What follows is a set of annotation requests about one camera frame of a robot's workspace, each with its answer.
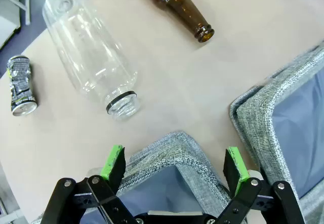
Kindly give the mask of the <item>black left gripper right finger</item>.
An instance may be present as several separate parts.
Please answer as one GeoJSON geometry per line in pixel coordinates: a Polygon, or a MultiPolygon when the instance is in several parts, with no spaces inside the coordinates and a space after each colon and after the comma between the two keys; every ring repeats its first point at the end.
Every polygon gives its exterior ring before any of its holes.
{"type": "Polygon", "coordinates": [[[223,173],[231,201],[216,223],[242,223],[250,210],[261,212],[266,223],[304,223],[291,185],[251,177],[237,147],[226,149],[223,173]]]}

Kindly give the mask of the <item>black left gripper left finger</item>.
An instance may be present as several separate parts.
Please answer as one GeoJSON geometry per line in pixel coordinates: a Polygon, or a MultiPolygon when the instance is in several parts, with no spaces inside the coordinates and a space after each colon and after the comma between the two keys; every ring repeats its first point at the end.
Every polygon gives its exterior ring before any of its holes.
{"type": "Polygon", "coordinates": [[[125,148],[113,146],[102,172],[76,182],[58,180],[41,223],[80,223],[87,209],[97,208],[105,223],[137,223],[116,195],[126,171],[125,148]]]}

